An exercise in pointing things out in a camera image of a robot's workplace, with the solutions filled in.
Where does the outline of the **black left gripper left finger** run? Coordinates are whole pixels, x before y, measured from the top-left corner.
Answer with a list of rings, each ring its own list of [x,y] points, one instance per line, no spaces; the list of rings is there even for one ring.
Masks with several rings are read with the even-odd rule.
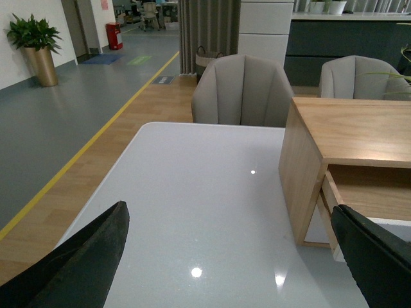
[[[119,201],[1,286],[1,307],[103,307],[130,216]]]

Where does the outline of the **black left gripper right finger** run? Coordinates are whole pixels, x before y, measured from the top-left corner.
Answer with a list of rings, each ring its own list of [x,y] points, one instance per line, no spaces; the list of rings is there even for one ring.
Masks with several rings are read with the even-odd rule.
[[[347,205],[331,226],[369,307],[410,307],[410,244]]]

